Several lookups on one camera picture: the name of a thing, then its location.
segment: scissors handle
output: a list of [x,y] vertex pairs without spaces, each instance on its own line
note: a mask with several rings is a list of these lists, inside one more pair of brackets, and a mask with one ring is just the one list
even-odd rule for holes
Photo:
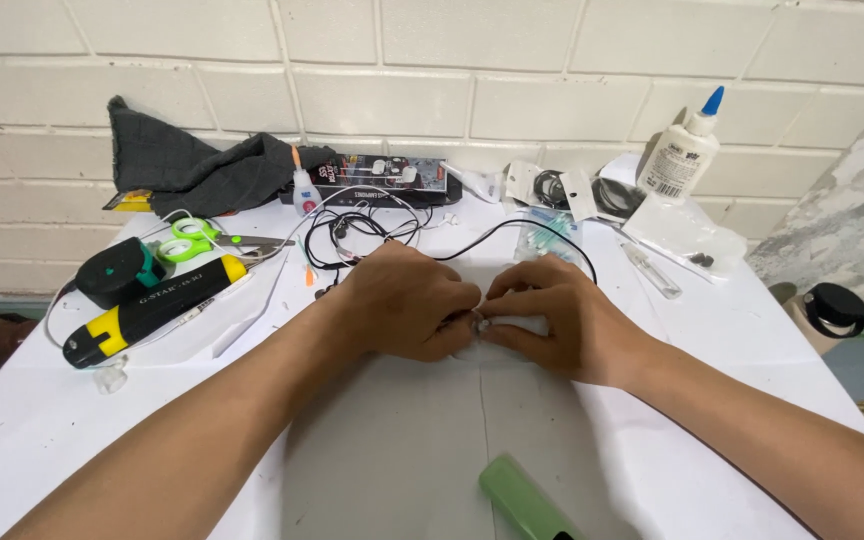
[[193,238],[172,238],[158,245],[155,254],[162,261],[169,263],[185,263],[200,253],[212,249],[209,240],[196,240]]
[[211,240],[215,240],[219,236],[219,231],[212,228],[205,219],[183,217],[176,219],[172,224],[172,235],[177,239],[205,240],[206,237],[209,237]]

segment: black bottle cap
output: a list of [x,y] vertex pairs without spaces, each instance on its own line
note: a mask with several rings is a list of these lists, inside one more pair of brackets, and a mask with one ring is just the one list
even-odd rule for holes
[[826,323],[849,327],[862,322],[864,326],[864,301],[842,285],[819,283],[803,300],[810,303],[815,314]]

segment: forearm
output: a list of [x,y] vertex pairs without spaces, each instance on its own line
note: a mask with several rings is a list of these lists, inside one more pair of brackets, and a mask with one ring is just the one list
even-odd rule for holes
[[823,538],[864,539],[864,435],[671,346],[643,359],[630,393],[762,485]]
[[96,455],[6,538],[205,538],[299,408],[357,350],[322,299]]

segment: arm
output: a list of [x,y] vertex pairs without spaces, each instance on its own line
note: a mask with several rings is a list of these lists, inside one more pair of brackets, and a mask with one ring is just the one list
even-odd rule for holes
[[255,349],[102,450],[3,538],[206,538],[318,387],[366,351],[436,361],[467,346],[472,314],[442,321],[480,298],[450,268],[387,242]]
[[[506,295],[509,290],[518,292]],[[544,315],[548,337],[493,325],[483,338],[576,381],[630,392],[714,448],[822,538],[864,540],[862,433],[656,340],[578,267],[555,257],[498,276],[479,311],[486,317]]]

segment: green scissors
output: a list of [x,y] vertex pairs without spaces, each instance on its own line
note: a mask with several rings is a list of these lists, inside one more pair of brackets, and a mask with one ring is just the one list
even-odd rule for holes
[[250,246],[257,248],[278,248],[295,245],[293,240],[269,238],[266,236],[240,236],[238,234],[222,234],[213,228],[205,219],[183,217],[172,224],[171,240],[166,240],[158,246],[155,254],[162,261],[169,263],[185,263],[200,253],[212,250],[211,239],[219,246]]

